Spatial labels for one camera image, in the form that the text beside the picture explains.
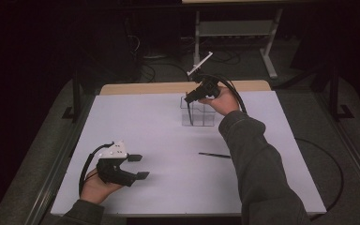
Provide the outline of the black metal stand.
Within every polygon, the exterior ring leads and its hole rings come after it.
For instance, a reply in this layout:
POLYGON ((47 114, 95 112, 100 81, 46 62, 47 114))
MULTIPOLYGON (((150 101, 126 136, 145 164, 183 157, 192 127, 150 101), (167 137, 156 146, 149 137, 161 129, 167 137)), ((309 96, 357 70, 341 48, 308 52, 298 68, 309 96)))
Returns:
POLYGON ((340 119, 353 118, 353 114, 346 105, 338 104, 339 74, 336 66, 331 67, 331 80, 329 89, 329 112, 338 122, 340 119))
POLYGON ((72 73, 72 106, 67 107, 62 118, 71 119, 75 123, 81 113, 81 86, 79 82, 78 69, 72 73))

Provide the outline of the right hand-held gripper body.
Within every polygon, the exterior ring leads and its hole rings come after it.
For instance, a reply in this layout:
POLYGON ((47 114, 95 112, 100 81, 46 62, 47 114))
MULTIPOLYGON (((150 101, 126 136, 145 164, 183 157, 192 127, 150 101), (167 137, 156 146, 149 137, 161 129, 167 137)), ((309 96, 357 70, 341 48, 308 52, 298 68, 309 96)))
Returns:
POLYGON ((199 84, 196 89, 201 90, 204 97, 209 96, 216 98, 220 93, 220 91, 218 90, 218 79, 214 76, 203 75, 200 72, 202 64, 207 61, 212 55, 213 53, 209 52, 201 62, 194 65, 191 71, 187 72, 187 75, 192 81, 199 84))

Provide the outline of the aluminium frame rail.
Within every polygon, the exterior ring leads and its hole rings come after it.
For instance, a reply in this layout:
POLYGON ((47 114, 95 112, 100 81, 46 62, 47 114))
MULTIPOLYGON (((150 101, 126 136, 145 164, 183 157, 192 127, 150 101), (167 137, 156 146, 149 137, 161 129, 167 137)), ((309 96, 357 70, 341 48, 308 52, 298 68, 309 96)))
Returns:
POLYGON ((319 117, 313 123, 311 135, 333 157, 329 168, 319 172, 334 175, 334 180, 340 182, 339 191, 355 198, 360 192, 360 112, 352 109, 353 117, 336 121, 324 97, 321 94, 313 97, 319 117))
POLYGON ((94 100, 65 96, 53 104, 26 157, 28 189, 36 194, 23 225, 39 225, 49 211, 94 100))

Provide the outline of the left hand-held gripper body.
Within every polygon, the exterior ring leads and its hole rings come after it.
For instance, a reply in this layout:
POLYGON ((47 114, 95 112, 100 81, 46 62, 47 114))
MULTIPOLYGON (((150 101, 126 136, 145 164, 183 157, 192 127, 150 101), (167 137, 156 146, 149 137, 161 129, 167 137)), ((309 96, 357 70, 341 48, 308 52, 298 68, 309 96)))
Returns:
POLYGON ((123 171, 120 165, 127 160, 128 152, 124 142, 113 143, 98 154, 97 172, 104 183, 130 187, 137 179, 136 174, 123 171))

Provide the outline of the white metal frame desk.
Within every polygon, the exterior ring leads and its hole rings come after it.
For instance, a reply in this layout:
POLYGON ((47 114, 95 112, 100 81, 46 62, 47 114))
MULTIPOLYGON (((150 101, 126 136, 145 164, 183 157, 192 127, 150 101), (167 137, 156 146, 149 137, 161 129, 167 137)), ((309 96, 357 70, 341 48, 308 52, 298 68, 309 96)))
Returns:
MULTIPOLYGON (((225 4, 252 4, 252 3, 274 3, 276 0, 182 0, 184 6, 197 6, 198 4, 207 6, 222 6, 225 4)), ((284 7, 275 7, 275 16, 269 20, 201 20, 201 10, 195 14, 195 44, 193 62, 195 65, 206 58, 200 57, 200 38, 214 37, 267 37, 266 44, 260 48, 260 55, 264 63, 268 76, 276 79, 278 74, 270 59, 270 51, 277 34, 280 19, 284 7)))

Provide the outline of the person's right hand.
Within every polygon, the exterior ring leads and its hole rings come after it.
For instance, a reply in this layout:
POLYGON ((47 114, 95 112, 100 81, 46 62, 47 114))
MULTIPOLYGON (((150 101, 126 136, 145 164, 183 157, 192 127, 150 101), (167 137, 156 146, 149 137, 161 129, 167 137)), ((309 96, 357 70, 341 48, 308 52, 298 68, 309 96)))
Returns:
POLYGON ((223 116, 240 110, 238 101, 229 88, 220 86, 218 90, 220 93, 216 98, 205 97, 199 99, 199 102, 211 106, 217 113, 223 116))

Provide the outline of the person's left hand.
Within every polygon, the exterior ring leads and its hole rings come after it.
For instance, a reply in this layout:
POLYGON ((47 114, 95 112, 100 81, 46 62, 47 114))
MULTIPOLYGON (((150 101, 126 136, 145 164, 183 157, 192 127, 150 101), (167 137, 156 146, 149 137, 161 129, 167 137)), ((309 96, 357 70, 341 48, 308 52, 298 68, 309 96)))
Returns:
POLYGON ((122 186, 118 184, 104 183, 99 178, 98 171, 94 169, 86 176, 80 199, 94 204, 101 204, 120 188, 122 186))

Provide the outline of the black fluffy-tipped makeup brush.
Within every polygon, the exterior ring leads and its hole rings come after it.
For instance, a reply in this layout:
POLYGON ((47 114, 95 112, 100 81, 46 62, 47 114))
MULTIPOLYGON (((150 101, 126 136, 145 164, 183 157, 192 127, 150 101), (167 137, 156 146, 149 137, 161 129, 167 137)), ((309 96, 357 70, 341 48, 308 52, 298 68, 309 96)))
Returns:
POLYGON ((198 154, 202 155, 202 156, 209 156, 209 157, 214 157, 214 158, 231 158, 231 156, 221 155, 221 154, 213 154, 213 153, 200 152, 198 154))

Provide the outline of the clear acrylic organizer box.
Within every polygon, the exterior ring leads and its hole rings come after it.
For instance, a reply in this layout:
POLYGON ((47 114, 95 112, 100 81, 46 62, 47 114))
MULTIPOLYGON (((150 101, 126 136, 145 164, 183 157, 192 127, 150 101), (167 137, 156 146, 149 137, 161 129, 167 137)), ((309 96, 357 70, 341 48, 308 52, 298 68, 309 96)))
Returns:
POLYGON ((216 111, 212 107, 198 101, 191 102, 190 107, 193 126, 189 123, 187 102, 184 97, 181 97, 180 109, 182 112, 182 125, 184 127, 213 127, 215 125, 216 111))

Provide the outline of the white table mat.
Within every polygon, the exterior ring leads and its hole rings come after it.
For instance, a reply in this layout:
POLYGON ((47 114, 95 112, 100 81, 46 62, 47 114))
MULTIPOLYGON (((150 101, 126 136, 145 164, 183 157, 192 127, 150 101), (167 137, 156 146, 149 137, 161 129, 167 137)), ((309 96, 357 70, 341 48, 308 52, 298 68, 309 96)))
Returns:
POLYGON ((237 216, 241 203, 234 166, 218 126, 184 127, 178 94, 112 95, 95 98, 67 173, 52 205, 62 215, 78 200, 78 184, 89 154, 105 143, 125 143, 139 162, 122 170, 149 172, 105 202, 107 214, 147 216, 237 216))

